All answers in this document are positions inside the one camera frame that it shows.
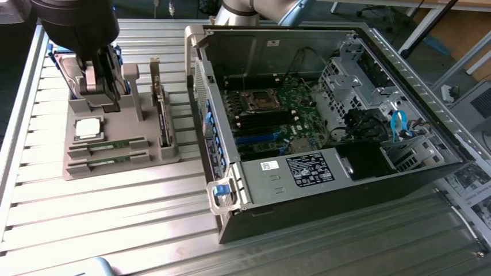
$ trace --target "table surface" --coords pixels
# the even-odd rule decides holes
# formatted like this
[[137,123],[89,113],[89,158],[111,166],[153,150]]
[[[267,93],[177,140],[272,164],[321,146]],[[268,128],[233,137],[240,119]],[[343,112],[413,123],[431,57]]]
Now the table surface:
[[185,89],[189,24],[207,22],[120,20],[116,40],[124,62],[139,64],[141,93],[149,92],[149,58],[160,58],[183,161],[68,182],[60,178],[68,88],[40,37],[31,51],[39,62],[23,77],[32,79],[25,100],[19,103],[20,90],[15,107],[24,112],[9,122],[19,119],[17,141],[7,137],[15,143],[1,152],[1,161],[12,161],[0,210],[3,275],[75,275],[95,256],[117,275],[488,275],[491,258],[474,257],[466,227],[429,186],[400,200],[217,244]]

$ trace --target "white sticker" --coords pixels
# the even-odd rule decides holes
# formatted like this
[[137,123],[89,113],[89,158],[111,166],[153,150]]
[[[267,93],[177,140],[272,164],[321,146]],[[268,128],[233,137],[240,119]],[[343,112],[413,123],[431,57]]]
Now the white sticker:
[[100,146],[100,147],[93,147],[93,148],[91,148],[91,150],[92,151],[103,151],[103,150],[109,150],[109,149],[113,149],[115,148],[115,146],[113,145],[103,145],[103,146]]
[[113,160],[108,160],[108,161],[103,161],[103,162],[88,164],[88,166],[89,167],[96,167],[96,166],[101,166],[101,165],[107,165],[107,164],[113,164],[113,163],[116,163]]
[[279,46],[279,40],[268,40],[267,47],[276,47]]
[[260,168],[263,169],[263,171],[275,170],[276,168],[279,168],[277,161],[263,162],[260,164]]
[[291,125],[289,128],[291,128],[291,132],[293,133],[293,135],[296,135],[297,131],[295,130],[295,127]]

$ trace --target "gray plastic part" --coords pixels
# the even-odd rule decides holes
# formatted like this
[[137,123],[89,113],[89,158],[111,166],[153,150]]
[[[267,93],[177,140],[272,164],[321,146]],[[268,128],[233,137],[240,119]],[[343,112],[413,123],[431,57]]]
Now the gray plastic part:
[[128,81],[129,88],[131,88],[131,98],[133,101],[135,106],[135,112],[136,112],[136,119],[139,121],[144,120],[144,113],[141,111],[141,103],[140,103],[140,97],[139,97],[139,87],[136,85],[136,80],[140,77],[139,72],[139,65],[127,63],[121,65],[121,75],[123,79]]
[[140,148],[148,148],[148,140],[141,139],[139,141],[131,141],[129,142],[129,148],[132,150],[140,149]]
[[132,164],[141,164],[141,163],[147,163],[151,161],[151,155],[148,154],[148,151],[135,151],[135,152],[131,152],[131,154],[139,154],[141,152],[144,152],[145,154],[129,157]]
[[132,101],[132,95],[121,95],[119,104],[121,108],[132,108],[135,106]]
[[77,149],[71,149],[68,151],[68,155],[72,159],[80,159],[80,158],[87,158],[91,156],[91,152],[88,148],[77,148]]
[[87,164],[72,165],[65,170],[69,174],[91,173],[91,168]]
[[68,105],[75,113],[91,112],[91,107],[85,99],[71,99]]
[[[121,171],[129,171],[139,168],[151,166],[164,165],[176,163],[180,160],[179,149],[175,139],[175,130],[172,127],[171,108],[167,106],[165,117],[169,121],[169,136],[171,136],[171,147],[160,147],[160,121],[156,107],[152,106],[151,93],[140,93],[141,111],[145,114],[145,120],[139,121],[135,116],[135,108],[132,106],[121,107],[120,112],[104,113],[101,108],[95,108],[89,112],[73,113],[72,109],[68,109],[68,120],[67,120],[67,133],[65,133],[65,154],[63,159],[63,178],[65,180],[93,177],[103,174],[119,173]],[[73,170],[68,167],[68,163],[73,161],[69,157],[69,147],[73,146],[73,135],[75,135],[75,120],[81,118],[100,117],[104,125],[104,141],[116,141],[124,139],[132,139],[135,137],[144,137],[147,141],[147,150],[149,153],[149,161],[139,162],[121,162],[113,163],[104,166],[96,166],[88,170]],[[103,158],[112,158],[115,156],[128,155],[135,149],[129,147],[115,148],[104,151],[93,151],[91,156],[87,157],[88,161],[99,160]]]

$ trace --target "warning label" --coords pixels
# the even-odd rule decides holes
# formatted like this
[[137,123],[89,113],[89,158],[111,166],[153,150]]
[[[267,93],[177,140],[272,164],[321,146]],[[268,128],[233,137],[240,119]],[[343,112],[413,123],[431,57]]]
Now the warning label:
[[299,187],[335,180],[321,153],[287,158],[285,162]]

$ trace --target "metal bracket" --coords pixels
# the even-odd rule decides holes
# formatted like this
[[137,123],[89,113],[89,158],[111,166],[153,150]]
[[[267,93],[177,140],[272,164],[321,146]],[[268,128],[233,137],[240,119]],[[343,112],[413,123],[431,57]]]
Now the metal bracket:
[[184,64],[187,76],[191,75],[191,47],[200,46],[207,35],[200,25],[191,25],[184,29]]

